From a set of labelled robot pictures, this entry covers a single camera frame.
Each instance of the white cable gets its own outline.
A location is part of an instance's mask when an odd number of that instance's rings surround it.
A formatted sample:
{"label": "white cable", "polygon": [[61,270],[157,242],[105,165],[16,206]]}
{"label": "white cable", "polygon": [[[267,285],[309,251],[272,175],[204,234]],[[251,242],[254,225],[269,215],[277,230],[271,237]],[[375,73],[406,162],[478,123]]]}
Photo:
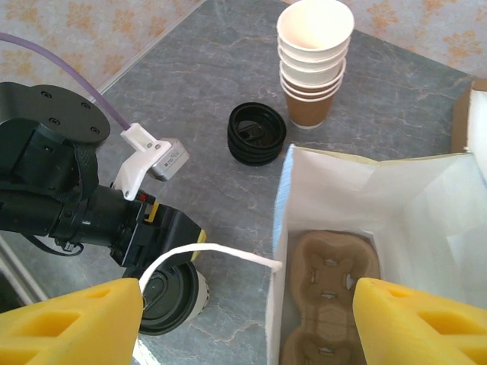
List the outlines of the white cable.
{"label": "white cable", "polygon": [[271,259],[266,259],[265,257],[255,255],[250,252],[240,251],[239,249],[232,249],[231,247],[226,247],[218,245],[217,243],[192,243],[190,245],[176,247],[169,252],[160,255],[152,264],[144,271],[138,285],[140,286],[140,291],[144,293],[145,287],[147,286],[149,280],[151,279],[154,271],[161,266],[161,264],[169,259],[171,256],[177,255],[178,253],[192,252],[192,251],[220,251],[227,253],[228,255],[239,257],[243,260],[255,262],[256,264],[269,266],[272,272],[278,271],[282,267],[282,262],[275,261]]}
{"label": "white cable", "polygon": [[[161,264],[164,261],[169,259],[171,256],[177,255],[179,253],[193,252],[193,251],[219,251],[219,252],[227,253],[228,255],[232,255],[243,260],[255,262],[256,264],[259,265],[269,266],[272,269],[272,272],[276,272],[282,267],[282,262],[280,261],[266,259],[265,257],[255,255],[250,252],[240,251],[239,249],[232,249],[231,247],[218,245],[217,243],[192,243],[190,245],[181,246],[172,249],[171,251],[166,252],[163,255],[160,255],[154,262],[152,262],[152,264],[144,271],[144,274],[142,274],[142,276],[138,280],[138,285],[140,287],[142,296],[144,295],[145,287],[147,286],[149,280],[151,280],[151,276],[154,274],[154,271],[159,266],[161,266]],[[135,347],[132,356],[141,365],[159,365],[159,362],[154,361],[154,357],[149,355],[151,355],[150,351],[148,351],[147,348],[144,350],[141,346],[140,340],[137,338],[137,340],[135,341]]]}

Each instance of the molded pulp cup carrier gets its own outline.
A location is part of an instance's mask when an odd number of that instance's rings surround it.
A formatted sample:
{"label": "molded pulp cup carrier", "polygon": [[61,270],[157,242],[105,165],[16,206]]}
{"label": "molded pulp cup carrier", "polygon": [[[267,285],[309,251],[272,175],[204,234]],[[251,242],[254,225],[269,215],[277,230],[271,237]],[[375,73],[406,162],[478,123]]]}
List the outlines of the molded pulp cup carrier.
{"label": "molded pulp cup carrier", "polygon": [[301,237],[287,278],[301,325],[285,342],[281,365],[366,365],[352,299],[359,278],[379,276],[377,255],[362,238],[326,231]]}

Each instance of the countertop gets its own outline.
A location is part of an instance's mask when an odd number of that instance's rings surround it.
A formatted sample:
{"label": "countertop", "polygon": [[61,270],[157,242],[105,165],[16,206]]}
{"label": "countertop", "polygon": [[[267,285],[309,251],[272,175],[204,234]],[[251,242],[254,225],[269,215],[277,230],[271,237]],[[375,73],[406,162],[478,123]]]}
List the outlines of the countertop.
{"label": "countertop", "polygon": [[[272,256],[272,211],[290,143],[360,154],[376,160],[444,154],[451,111],[470,76],[363,33],[352,36],[348,67],[326,123],[302,131],[288,124],[285,150],[264,167],[230,155],[226,126],[232,109],[266,103],[287,119],[279,86],[277,0],[208,0],[107,92],[131,122],[156,137],[178,138],[192,157],[170,181],[146,178],[143,189],[184,211],[208,241]],[[100,149],[100,180],[109,184],[132,153],[114,125]],[[6,240],[50,296],[119,278],[106,249],[86,247],[73,259],[47,255],[17,234]],[[204,252],[196,267],[211,299],[191,323],[158,338],[142,336],[163,364],[266,363],[264,321],[269,271]]]}

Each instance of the black cup lid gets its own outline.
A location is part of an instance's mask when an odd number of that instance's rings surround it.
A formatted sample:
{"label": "black cup lid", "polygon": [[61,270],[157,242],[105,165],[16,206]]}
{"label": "black cup lid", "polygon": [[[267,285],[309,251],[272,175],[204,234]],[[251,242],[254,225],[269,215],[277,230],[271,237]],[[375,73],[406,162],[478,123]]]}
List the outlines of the black cup lid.
{"label": "black cup lid", "polygon": [[[124,278],[139,279],[141,268],[129,268]],[[190,262],[172,268],[159,267],[144,291],[144,312],[139,332],[163,335],[181,325],[190,315],[198,297],[198,275]]]}
{"label": "black cup lid", "polygon": [[273,108],[261,103],[237,106],[228,120],[228,149],[241,163],[262,166],[281,152],[286,124]]}

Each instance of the paper cup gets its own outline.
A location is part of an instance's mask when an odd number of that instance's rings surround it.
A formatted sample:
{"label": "paper cup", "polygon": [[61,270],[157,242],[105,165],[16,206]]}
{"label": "paper cup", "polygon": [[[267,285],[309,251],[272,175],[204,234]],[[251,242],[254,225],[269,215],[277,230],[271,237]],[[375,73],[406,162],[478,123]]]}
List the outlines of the paper cup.
{"label": "paper cup", "polygon": [[313,129],[320,126],[326,119],[333,104],[333,98],[339,87],[333,92],[318,99],[297,97],[285,87],[284,91],[291,122],[301,129]]}
{"label": "paper cup", "polygon": [[196,274],[198,275],[198,295],[196,296],[193,309],[191,309],[184,322],[188,322],[199,315],[206,308],[210,300],[210,290],[208,289],[205,277],[199,271],[196,271]]}
{"label": "paper cup", "polygon": [[347,52],[349,51],[350,38],[347,39],[346,47],[343,48],[342,51],[340,51],[340,53],[337,53],[336,55],[328,59],[320,59],[320,60],[299,59],[296,56],[289,54],[284,48],[282,48],[281,44],[282,41],[278,40],[277,50],[278,50],[279,58],[281,60],[286,61],[289,65],[295,68],[301,68],[309,71],[319,71],[330,67],[331,65],[335,64],[339,59],[342,59],[347,55]]}
{"label": "paper cup", "polygon": [[355,21],[350,9],[335,0],[300,0],[277,20],[282,48],[297,59],[321,60],[340,53]]}
{"label": "paper cup", "polygon": [[291,94],[297,96],[297,97],[303,97],[304,99],[320,99],[321,97],[325,97],[328,94],[331,94],[335,89],[339,88],[340,85],[342,84],[342,79],[338,80],[336,84],[332,84],[325,88],[324,90],[316,92],[313,89],[308,89],[311,90],[311,92],[306,92],[298,89],[293,88],[288,82],[284,79],[284,77],[281,75],[280,77],[281,81],[281,87],[284,89],[287,89]]}
{"label": "paper cup", "polygon": [[333,80],[342,69],[343,59],[339,59],[328,68],[318,71],[308,71],[301,68],[294,68],[284,60],[281,60],[281,64],[283,72],[292,80],[296,80],[300,84],[313,86]]}
{"label": "paper cup", "polygon": [[282,67],[282,62],[279,64],[279,69],[281,72],[281,75],[284,77],[284,79],[287,81],[287,83],[293,87],[296,90],[303,91],[303,92],[320,92],[326,90],[330,85],[336,84],[336,82],[343,77],[343,74],[345,73],[347,67],[347,60],[343,59],[343,64],[342,68],[340,69],[339,73],[337,76],[334,77],[334,79],[323,82],[322,84],[303,84],[302,82],[296,81],[292,77],[290,77],[287,72],[283,69]]}

